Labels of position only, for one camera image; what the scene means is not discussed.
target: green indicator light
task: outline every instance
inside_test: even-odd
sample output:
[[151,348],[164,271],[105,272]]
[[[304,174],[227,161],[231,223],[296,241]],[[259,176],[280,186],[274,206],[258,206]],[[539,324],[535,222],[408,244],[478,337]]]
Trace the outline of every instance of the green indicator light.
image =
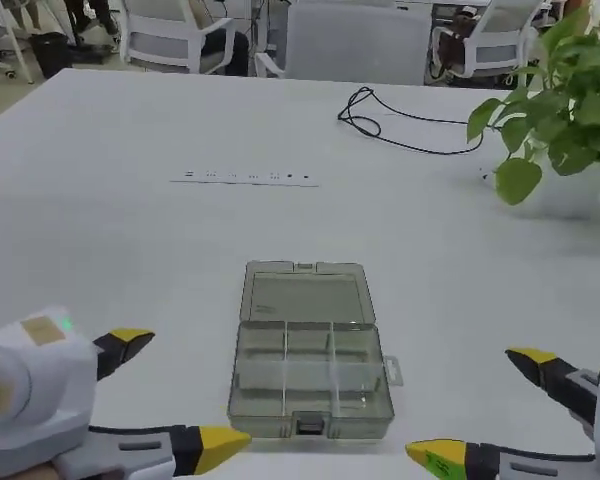
[[65,330],[71,330],[73,328],[73,323],[71,323],[71,319],[69,317],[64,317],[61,322],[62,328]]

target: table surface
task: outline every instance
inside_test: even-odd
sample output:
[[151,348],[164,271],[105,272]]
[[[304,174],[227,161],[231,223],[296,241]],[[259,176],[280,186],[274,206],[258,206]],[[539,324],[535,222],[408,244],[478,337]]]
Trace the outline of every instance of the table surface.
[[[65,70],[0,116],[0,325],[67,306],[97,336],[151,328],[98,387],[94,422],[225,424],[245,264],[364,265],[405,386],[380,444],[254,445],[208,478],[425,479],[432,437],[589,452],[567,412],[503,351],[600,365],[600,224],[522,219],[481,183],[502,157],[427,156],[338,124],[352,84]],[[492,92],[377,87],[465,119]],[[361,105],[384,133],[454,149],[464,129]],[[188,169],[309,174],[319,188],[174,184]]]

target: black trash bin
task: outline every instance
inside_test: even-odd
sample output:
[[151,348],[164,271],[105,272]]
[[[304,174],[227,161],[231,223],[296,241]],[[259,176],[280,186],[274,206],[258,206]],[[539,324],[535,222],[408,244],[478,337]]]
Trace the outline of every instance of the black trash bin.
[[29,41],[44,78],[51,78],[63,68],[71,68],[68,38],[58,32],[31,35]]

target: power strip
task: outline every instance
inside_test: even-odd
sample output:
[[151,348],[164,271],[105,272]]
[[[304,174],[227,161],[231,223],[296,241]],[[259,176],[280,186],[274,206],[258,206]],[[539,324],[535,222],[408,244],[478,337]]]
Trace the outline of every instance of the power strip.
[[309,175],[294,173],[267,173],[264,175],[226,173],[215,170],[196,172],[188,170],[180,178],[171,180],[173,183],[224,183],[228,185],[271,185],[281,187],[319,187]]

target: floor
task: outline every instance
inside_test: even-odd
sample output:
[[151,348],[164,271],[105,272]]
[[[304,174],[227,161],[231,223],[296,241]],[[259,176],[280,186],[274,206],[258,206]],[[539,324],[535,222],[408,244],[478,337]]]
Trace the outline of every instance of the floor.
[[[25,21],[29,21],[28,16],[25,14]],[[47,14],[44,9],[40,9],[40,23],[43,31],[52,31],[57,29],[54,25],[53,20]],[[100,26],[96,26],[90,29],[85,33],[85,40],[89,43],[93,44],[104,44],[107,43],[108,37],[104,30]],[[15,79],[7,79],[2,71],[0,71],[0,113],[4,112],[11,105],[16,103],[18,100],[29,94],[33,91],[37,86],[41,85],[44,82],[44,78],[42,77],[42,73],[40,72],[40,68],[33,57],[33,53],[31,50],[25,50],[24,56],[29,66],[29,70],[31,71],[32,76],[34,77],[35,83],[33,85],[29,85],[25,80],[23,75],[18,75]],[[6,60],[8,63],[17,66],[18,62],[15,56],[10,56]],[[104,65],[85,65],[80,66],[76,65],[75,68],[102,68],[107,70],[126,70],[126,69],[136,69],[136,67],[128,67],[124,65],[120,57],[118,55],[112,55],[109,57]]]

